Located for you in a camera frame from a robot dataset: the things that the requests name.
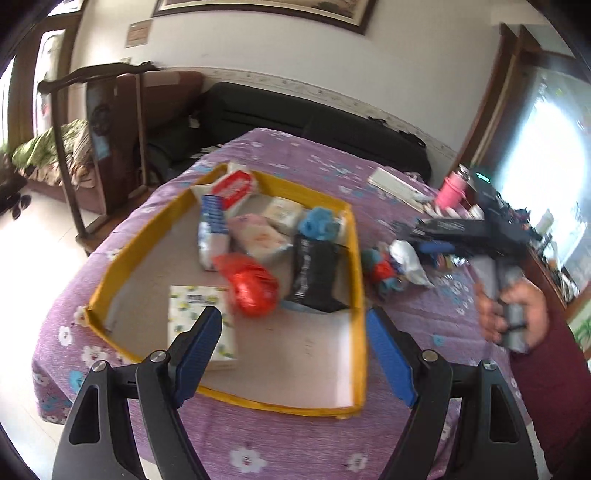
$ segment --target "green blanket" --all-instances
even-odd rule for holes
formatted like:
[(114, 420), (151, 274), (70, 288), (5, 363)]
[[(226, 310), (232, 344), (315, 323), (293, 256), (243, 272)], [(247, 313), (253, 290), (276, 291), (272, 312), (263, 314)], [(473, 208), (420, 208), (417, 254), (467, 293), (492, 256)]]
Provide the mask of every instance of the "green blanket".
[[(72, 156), (76, 137), (86, 127), (86, 123), (86, 120), (77, 119), (71, 124), (61, 126), (66, 157)], [(43, 167), (54, 162), (57, 162), (57, 151), (52, 128), (24, 143), (12, 154), (12, 163), (16, 168), (27, 168), (29, 165)]]

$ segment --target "human hand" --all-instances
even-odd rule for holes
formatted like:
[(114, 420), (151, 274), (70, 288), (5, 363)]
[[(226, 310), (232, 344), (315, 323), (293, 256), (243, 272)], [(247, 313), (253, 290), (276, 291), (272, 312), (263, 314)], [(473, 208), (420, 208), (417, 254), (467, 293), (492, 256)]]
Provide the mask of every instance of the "human hand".
[[(480, 314), (479, 322), (482, 336), (491, 342), (499, 343), (501, 334), (507, 330), (507, 322), (503, 318), (503, 308), (484, 293), (482, 284), (474, 286), (476, 308)], [(523, 305), (525, 322), (525, 343), (530, 349), (538, 346), (546, 333), (550, 319), (546, 308), (546, 299), (542, 291), (526, 278), (522, 278), (512, 287), (501, 292), (499, 297), (505, 303)]]

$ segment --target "metal screw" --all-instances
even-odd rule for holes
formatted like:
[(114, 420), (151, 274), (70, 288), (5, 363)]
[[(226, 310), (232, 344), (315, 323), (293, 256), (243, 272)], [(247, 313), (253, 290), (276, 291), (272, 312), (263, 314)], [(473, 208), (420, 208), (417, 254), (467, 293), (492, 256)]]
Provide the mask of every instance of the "metal screw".
[(155, 364), (159, 364), (166, 359), (166, 352), (164, 350), (156, 350), (152, 355), (150, 355), (150, 361), (154, 362)]
[(93, 372), (102, 372), (105, 368), (107, 368), (107, 362), (104, 360), (99, 360), (92, 366)]
[(439, 355), (435, 350), (425, 350), (423, 352), (423, 360), (426, 362), (436, 362), (439, 358)]
[(487, 359), (482, 361), (482, 366), (484, 370), (493, 371), (496, 370), (497, 364), (494, 360)]

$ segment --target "black device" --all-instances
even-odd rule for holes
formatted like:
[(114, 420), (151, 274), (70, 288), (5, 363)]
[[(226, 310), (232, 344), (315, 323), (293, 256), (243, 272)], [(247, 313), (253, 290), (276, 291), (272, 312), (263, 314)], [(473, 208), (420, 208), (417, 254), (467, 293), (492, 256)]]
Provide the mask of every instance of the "black device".
[[(411, 243), (417, 252), (469, 258), (486, 295), (499, 301), (499, 292), (523, 277), (519, 265), (527, 254), (530, 241), (537, 234), (524, 227), (488, 178), (472, 172), (470, 181), (476, 190), (484, 219), (430, 218), (419, 219), (414, 226), (395, 222), (393, 227), (397, 238)], [(508, 324), (501, 345), (514, 352), (526, 353), (527, 324), (523, 307), (500, 303)]]
[[(406, 428), (380, 480), (424, 480), (436, 455), (450, 398), (462, 398), (446, 479), (530, 480), (537, 478), (525, 424), (499, 369), (450, 364), (434, 351), (421, 351), (381, 309), (368, 325), (398, 352), (398, 361), (417, 393)], [(221, 314), (207, 307), (191, 331), (168, 351), (155, 351), (140, 364), (112, 368), (95, 363), (86, 377), (57, 449), (53, 480), (145, 480), (135, 445), (127, 399), (137, 398), (148, 440), (164, 480), (208, 480), (177, 414), (192, 397), (221, 333)], [(379, 348), (381, 354), (387, 348)]]

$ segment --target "bottle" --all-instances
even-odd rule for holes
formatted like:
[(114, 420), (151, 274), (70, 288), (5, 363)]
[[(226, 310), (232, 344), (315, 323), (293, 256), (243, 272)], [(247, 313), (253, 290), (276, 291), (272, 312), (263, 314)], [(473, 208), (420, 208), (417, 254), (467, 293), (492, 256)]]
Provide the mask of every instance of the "bottle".
[(458, 165), (444, 181), (443, 187), (435, 199), (435, 205), (441, 210), (454, 208), (466, 197), (466, 186), (470, 179), (470, 171), (464, 165)]
[(550, 230), (550, 227), (554, 223), (554, 216), (550, 212), (549, 209), (542, 215), (542, 218), (538, 222), (538, 225), (535, 226), (535, 231), (538, 232), (541, 236), (544, 236)]

